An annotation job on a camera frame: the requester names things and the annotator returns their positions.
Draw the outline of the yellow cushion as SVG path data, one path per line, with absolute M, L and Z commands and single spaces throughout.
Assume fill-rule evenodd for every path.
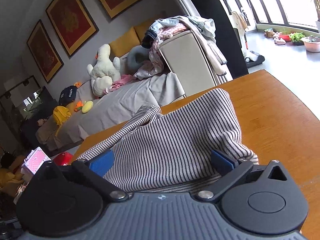
M 140 42 L 142 42 L 145 36 L 145 32 L 149 29 L 149 27 L 153 24 L 154 21 L 155 20 L 151 18 L 133 27 Z
M 137 35 L 123 35 L 120 38 L 112 41 L 110 47 L 112 53 L 116 57 L 121 57 L 128 53 L 133 47 L 140 45 Z

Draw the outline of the red gold framed picture middle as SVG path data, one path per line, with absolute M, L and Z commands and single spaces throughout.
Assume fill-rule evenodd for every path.
M 52 0 L 46 14 L 68 57 L 99 31 L 82 0 Z

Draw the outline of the green potted plant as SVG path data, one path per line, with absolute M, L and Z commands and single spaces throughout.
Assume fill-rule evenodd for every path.
M 304 38 L 305 35 L 303 33 L 291 33 L 289 35 L 289 38 L 291 40 L 291 42 L 295 45 L 295 46 L 302 46 L 304 44 L 304 42 L 302 41 L 302 38 Z

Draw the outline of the beige sofa with grey cover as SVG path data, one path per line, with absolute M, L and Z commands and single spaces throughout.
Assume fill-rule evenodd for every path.
M 57 126 L 52 117 L 36 132 L 40 145 L 54 151 L 69 144 L 85 140 L 88 136 L 129 120 L 140 106 L 165 106 L 183 96 L 190 96 L 217 86 L 210 77 L 191 71 L 191 80 L 182 80 L 182 75 L 173 72 L 165 64 L 159 75 L 143 80 L 133 80 L 114 92 L 93 101 L 88 113 L 74 113 L 61 127 L 57 136 Z

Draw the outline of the black cap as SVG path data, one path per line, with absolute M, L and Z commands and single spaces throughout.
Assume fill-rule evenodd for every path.
M 76 91 L 77 87 L 75 85 L 66 87 L 62 90 L 59 97 L 59 105 L 65 107 L 69 103 L 73 102 L 76 98 Z

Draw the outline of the striped knit garment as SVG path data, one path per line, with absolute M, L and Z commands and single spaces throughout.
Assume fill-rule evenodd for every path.
M 92 159 L 111 150 L 114 164 L 103 178 L 125 192 L 198 191 L 220 178 L 211 151 L 258 163 L 242 143 L 229 94 L 216 88 L 168 114 L 143 105 L 109 138 L 85 151 Z

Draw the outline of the yellow cushion left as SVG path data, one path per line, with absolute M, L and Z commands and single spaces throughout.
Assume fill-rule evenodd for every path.
M 140 45 L 137 35 L 123 35 L 120 38 L 112 41 L 110 47 L 112 53 L 116 57 L 121 57 L 128 53 L 133 47 Z

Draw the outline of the white plush duck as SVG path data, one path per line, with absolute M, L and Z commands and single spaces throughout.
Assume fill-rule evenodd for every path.
M 92 92 L 97 97 L 102 97 L 109 92 L 114 82 L 120 80 L 120 58 L 110 60 L 111 47 L 102 45 L 96 54 L 96 64 L 87 65 L 87 72 L 91 79 Z

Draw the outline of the yellow backpack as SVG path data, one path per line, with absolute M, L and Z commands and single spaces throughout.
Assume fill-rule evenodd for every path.
M 58 135 L 62 125 L 72 116 L 68 108 L 63 106 L 57 106 L 53 110 L 53 119 L 57 124 L 57 131 L 55 136 Z

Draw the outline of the yellow cushion right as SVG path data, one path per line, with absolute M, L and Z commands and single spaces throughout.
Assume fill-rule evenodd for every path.
M 145 36 L 145 32 L 149 29 L 149 27 L 153 24 L 154 21 L 155 20 L 151 18 L 133 27 L 140 42 L 142 42 Z

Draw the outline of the yellow oval plush toy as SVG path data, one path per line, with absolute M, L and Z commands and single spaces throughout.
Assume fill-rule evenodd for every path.
M 83 114 L 88 113 L 92 109 L 93 105 L 94 105 L 93 101 L 85 102 L 81 109 L 82 113 Z

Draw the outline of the pink checkered box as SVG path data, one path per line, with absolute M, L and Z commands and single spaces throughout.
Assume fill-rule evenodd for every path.
M 46 161 L 51 161 L 51 159 L 45 154 L 42 148 L 37 147 L 24 159 L 21 166 L 21 173 L 31 174 L 33 176 Z

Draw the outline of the black glass cabinet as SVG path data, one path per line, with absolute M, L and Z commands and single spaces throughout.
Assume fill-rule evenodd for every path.
M 1 94 L 1 117 L 23 146 L 38 146 L 36 132 L 41 119 L 48 119 L 57 101 L 47 87 L 30 76 Z

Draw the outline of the red round object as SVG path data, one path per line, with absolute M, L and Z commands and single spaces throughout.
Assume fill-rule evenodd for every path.
M 57 166 L 65 166 L 68 165 L 69 162 L 72 159 L 72 155 L 69 152 L 62 152 L 60 154 L 58 154 L 54 159 L 53 162 L 57 165 Z

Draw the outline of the grey neck pillow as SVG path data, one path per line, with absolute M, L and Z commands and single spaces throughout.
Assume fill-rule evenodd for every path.
M 144 48 L 143 46 L 133 47 L 127 55 L 127 73 L 135 74 L 139 68 L 149 59 L 150 49 Z

